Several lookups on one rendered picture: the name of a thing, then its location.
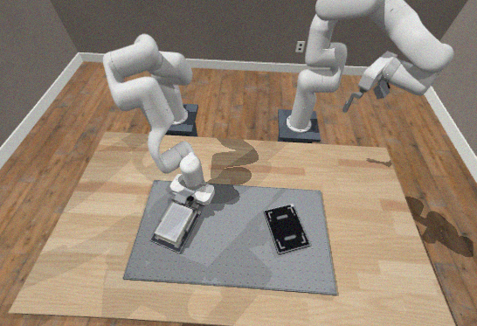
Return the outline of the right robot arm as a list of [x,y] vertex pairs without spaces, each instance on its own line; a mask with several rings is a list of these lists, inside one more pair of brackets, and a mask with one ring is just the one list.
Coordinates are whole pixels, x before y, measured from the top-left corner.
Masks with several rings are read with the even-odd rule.
[[[146,116],[150,126],[149,153],[158,169],[168,174],[180,167],[185,187],[176,193],[175,200],[183,204],[192,201],[194,197],[191,195],[207,185],[201,162],[192,146],[182,141],[162,154],[159,150],[170,126],[181,124],[188,118],[178,85],[190,84],[192,70],[189,63],[180,53],[159,52],[155,40],[142,34],[133,45],[106,53],[103,65],[117,107],[122,111],[140,108]],[[152,78],[124,82],[124,78],[145,71],[151,73]]]

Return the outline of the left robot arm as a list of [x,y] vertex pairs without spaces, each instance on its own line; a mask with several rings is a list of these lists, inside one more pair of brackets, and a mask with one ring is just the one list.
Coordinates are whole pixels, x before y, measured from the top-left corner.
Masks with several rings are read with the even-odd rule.
[[423,95],[452,61],[453,48],[441,44],[404,0],[317,0],[315,12],[305,62],[307,66],[330,70],[300,72],[293,110],[287,117],[287,126],[294,132],[310,130],[315,93],[333,93],[340,85],[347,47],[343,43],[330,43],[338,20],[369,16],[413,64],[394,58],[373,88],[377,99],[387,96],[389,83],[417,96]]

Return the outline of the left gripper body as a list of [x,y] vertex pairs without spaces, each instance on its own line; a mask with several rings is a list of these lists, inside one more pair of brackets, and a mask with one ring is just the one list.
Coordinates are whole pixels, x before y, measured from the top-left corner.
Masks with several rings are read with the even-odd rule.
[[382,77],[385,69],[394,59],[397,54],[392,52],[385,52],[379,59],[377,59],[369,68],[365,70],[363,76],[358,84],[361,89],[369,91]]

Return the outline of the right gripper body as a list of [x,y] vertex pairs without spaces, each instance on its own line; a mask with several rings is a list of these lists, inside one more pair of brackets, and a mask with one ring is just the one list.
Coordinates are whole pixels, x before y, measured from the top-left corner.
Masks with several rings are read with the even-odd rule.
[[[176,177],[174,178],[174,180],[172,181],[170,185],[170,189],[172,190],[173,193],[176,194],[177,192],[183,190],[184,187],[185,187],[185,184],[183,181],[182,174],[176,175]],[[206,186],[203,185],[203,187],[197,189],[194,192],[194,194],[191,196],[194,197],[194,199],[196,199],[196,201],[199,204],[208,205],[211,202],[214,194],[215,194],[214,186],[211,184],[207,184]]]

